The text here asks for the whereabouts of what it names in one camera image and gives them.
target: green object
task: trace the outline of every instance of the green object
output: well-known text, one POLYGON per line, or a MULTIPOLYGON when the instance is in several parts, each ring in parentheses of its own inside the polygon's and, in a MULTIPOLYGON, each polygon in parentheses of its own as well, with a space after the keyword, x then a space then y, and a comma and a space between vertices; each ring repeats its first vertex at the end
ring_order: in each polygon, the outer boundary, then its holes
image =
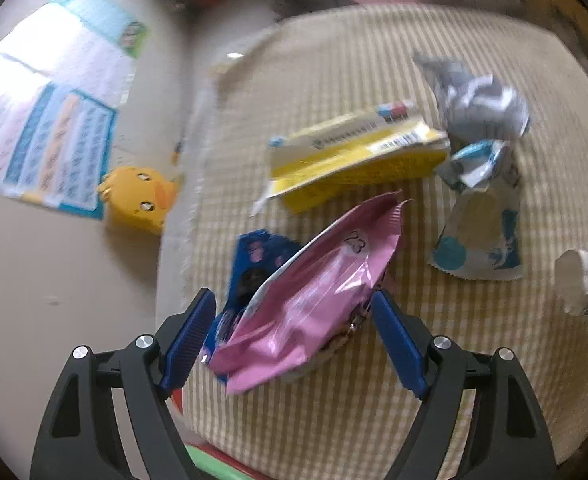
POLYGON ((201 471, 209 473, 214 478, 218 478, 218 480, 253 480, 250 476, 241 473, 238 469, 234 469, 232 466, 221 462, 197 447, 186 447, 194 465, 201 471))

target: barcode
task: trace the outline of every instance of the barcode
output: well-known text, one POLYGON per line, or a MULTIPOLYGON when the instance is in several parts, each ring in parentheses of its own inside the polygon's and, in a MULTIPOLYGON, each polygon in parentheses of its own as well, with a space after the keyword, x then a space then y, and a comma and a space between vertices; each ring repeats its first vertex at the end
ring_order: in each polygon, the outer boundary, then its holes
POLYGON ((411 144, 420 144, 421 142, 423 142, 421 136, 415 131, 411 131, 408 134, 403 134, 401 136, 395 137, 394 139, 377 142, 370 147, 370 151, 375 153, 384 152, 385 150, 389 150, 391 148, 404 148, 405 146, 410 146, 411 144))

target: striped tablecloth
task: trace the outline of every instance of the striped tablecloth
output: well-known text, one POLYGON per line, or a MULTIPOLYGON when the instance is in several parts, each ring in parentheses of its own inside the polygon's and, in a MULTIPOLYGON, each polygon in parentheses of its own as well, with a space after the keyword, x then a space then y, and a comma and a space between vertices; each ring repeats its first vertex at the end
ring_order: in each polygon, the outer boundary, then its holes
MULTIPOLYGON (((185 262, 186 298, 208 286, 223 306, 237 235, 269 228, 306 242, 360 201, 401 187, 413 202, 390 267, 398 303, 463 348, 513 348, 540 400, 557 460, 576 450, 588 433, 588 325, 562 314, 552 263, 567 248, 588 248, 588 78, 556 37, 501 16, 439 7, 311 14, 284 22, 272 41, 222 79, 218 108, 185 262), (532 127, 517 150, 524 176, 522 280, 466 282, 427 264, 455 202, 437 178, 354 188, 298 216, 270 202, 250 217, 272 136, 404 98, 439 126, 431 91, 411 61, 414 50, 458 57, 476 75, 493 72, 530 103, 532 127)), ((197 433, 279 480, 383 478, 418 408, 372 323, 292 384, 274 380, 226 397, 197 365, 185 395, 197 433)), ((456 470, 472 399, 464 397, 443 478, 456 470)))

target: yellow duck toy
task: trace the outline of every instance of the yellow duck toy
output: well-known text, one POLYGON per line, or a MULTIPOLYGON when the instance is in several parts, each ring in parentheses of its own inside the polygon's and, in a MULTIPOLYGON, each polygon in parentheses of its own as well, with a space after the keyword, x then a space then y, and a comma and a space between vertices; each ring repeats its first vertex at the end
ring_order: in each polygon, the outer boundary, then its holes
POLYGON ((109 204, 110 219, 160 235, 165 216, 176 200, 178 185, 152 168, 122 166, 107 173, 98 186, 109 204))

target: blue circle on wrapper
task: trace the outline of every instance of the blue circle on wrapper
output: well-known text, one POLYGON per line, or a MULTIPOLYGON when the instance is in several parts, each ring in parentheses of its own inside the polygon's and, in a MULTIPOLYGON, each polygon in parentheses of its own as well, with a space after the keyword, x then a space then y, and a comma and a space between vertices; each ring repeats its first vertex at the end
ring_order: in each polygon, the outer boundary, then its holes
POLYGON ((452 236, 441 238, 434 249, 434 262, 443 270, 456 270, 463 266, 468 252, 452 236))

